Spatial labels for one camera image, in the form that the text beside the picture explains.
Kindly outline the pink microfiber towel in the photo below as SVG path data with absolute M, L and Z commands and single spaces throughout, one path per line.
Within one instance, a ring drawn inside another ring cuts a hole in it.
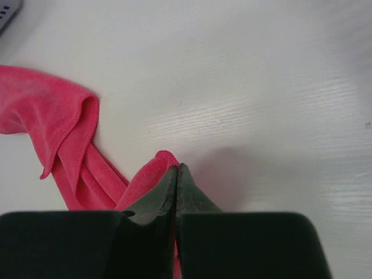
M 132 180 L 94 144 L 99 100 L 90 90 L 46 73 L 1 66 L 1 133 L 30 136 L 43 165 L 70 210 L 123 210 L 178 165 L 159 151 Z

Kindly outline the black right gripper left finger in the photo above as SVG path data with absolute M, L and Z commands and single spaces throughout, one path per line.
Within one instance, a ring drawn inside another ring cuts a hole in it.
M 172 278 L 177 168 L 123 211 L 1 216 L 2 278 Z

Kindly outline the grey device at table edge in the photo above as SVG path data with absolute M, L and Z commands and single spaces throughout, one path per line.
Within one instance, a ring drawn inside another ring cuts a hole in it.
M 0 33 L 11 24 L 23 6 L 23 0 L 0 0 Z

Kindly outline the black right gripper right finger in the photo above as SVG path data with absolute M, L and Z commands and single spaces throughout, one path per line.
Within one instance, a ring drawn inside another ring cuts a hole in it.
M 183 278 L 331 278 L 317 231 L 294 212 L 223 212 L 177 174 L 176 243 Z

